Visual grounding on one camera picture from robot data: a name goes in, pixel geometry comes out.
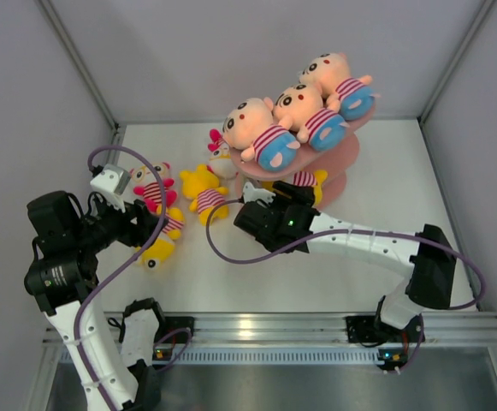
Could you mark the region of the yellow bear striped shirt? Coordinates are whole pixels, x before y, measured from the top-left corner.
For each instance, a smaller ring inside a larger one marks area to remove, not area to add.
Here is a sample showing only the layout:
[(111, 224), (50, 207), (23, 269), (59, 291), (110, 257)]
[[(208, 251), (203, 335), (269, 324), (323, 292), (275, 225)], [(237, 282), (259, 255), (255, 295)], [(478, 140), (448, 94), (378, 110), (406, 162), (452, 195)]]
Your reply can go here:
[(190, 201), (189, 211), (197, 213), (203, 226), (228, 216), (228, 188), (221, 185), (219, 178), (205, 164), (199, 164), (195, 170), (183, 170), (179, 177), (181, 192)]
[[(276, 181), (284, 181), (284, 182), (287, 182), (287, 183), (290, 183), (290, 184), (293, 184), (296, 186), (313, 187), (314, 193), (315, 193), (316, 198), (317, 198), (317, 204), (314, 206), (318, 206), (321, 203), (322, 197), (323, 197), (322, 184), (327, 179), (327, 177), (328, 177), (328, 173), (326, 170), (316, 170), (313, 172), (301, 170), (301, 171), (295, 172), (294, 174), (291, 174), (290, 176), (281, 178), (280, 180), (276, 180)], [(265, 188), (265, 189), (275, 193), (272, 189), (272, 184), (276, 181), (259, 181), (259, 183), (260, 183), (262, 188)], [(294, 202), (291, 202), (286, 197), (283, 197), (277, 193), (275, 193), (275, 194), (277, 197), (276, 202), (278, 204), (281, 204), (281, 205), (296, 204)]]

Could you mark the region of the peach doll blue pants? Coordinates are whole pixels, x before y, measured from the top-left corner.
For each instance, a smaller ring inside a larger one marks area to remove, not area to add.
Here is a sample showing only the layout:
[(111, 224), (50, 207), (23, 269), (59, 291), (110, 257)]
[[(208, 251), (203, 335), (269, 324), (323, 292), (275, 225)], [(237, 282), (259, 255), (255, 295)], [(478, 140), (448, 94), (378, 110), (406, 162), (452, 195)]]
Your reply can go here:
[(301, 144), (274, 118), (274, 107), (270, 98), (248, 98), (226, 116), (222, 136), (244, 162), (278, 172), (295, 159)]
[(322, 90), (314, 83), (299, 83), (287, 88), (275, 101), (275, 119), (297, 139), (313, 150), (325, 152), (338, 146), (348, 123), (340, 114), (340, 102), (325, 103)]
[(325, 53), (314, 58), (300, 72), (299, 81), (319, 85), (322, 98), (327, 104), (339, 103), (340, 114), (347, 121), (365, 116), (377, 99), (370, 86), (372, 76), (354, 76), (344, 53)]

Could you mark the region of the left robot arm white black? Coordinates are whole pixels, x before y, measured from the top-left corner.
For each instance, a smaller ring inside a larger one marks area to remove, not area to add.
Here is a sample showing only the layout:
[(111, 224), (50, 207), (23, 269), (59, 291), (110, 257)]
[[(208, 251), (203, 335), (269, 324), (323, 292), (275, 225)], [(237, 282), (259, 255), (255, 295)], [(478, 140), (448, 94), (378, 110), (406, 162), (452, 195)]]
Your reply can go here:
[(158, 218), (141, 200), (122, 211), (105, 200), (95, 206), (95, 214), (85, 214), (64, 191), (28, 204), (37, 235), (25, 289), (62, 338), (88, 409), (154, 410), (161, 401), (154, 343), (165, 337), (168, 322), (154, 299), (134, 301), (125, 308), (115, 340), (99, 299), (97, 255), (116, 241), (128, 247), (152, 244)]

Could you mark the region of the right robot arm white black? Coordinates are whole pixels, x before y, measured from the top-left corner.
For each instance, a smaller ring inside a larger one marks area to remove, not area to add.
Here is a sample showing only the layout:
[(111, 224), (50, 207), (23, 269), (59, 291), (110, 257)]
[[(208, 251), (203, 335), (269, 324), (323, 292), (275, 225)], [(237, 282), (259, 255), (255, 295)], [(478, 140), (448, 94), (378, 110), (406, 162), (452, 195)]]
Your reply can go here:
[(379, 340), (394, 339), (425, 309), (450, 308), (456, 259), (441, 228), (381, 232), (319, 211), (314, 201), (308, 190), (283, 182), (271, 190), (246, 182), (234, 225), (270, 253), (333, 253), (399, 274), (370, 322)]

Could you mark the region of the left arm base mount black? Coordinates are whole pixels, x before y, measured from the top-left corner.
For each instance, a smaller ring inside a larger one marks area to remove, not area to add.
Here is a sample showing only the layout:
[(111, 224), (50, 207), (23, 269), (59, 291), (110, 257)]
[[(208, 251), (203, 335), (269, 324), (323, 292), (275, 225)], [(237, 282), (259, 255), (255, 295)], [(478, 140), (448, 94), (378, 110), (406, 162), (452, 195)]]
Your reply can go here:
[(177, 331), (176, 334), (167, 338), (164, 342), (168, 344), (184, 344), (188, 341), (186, 329), (191, 334), (194, 332), (195, 318), (189, 315), (167, 316), (165, 321), (165, 335)]

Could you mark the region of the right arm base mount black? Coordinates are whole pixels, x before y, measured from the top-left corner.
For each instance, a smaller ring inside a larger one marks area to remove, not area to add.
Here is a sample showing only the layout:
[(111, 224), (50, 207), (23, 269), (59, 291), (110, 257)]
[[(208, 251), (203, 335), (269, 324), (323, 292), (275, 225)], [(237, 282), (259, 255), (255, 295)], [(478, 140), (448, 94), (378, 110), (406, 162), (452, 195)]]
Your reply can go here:
[(347, 316), (346, 333), (350, 343), (372, 344), (380, 342), (372, 315)]

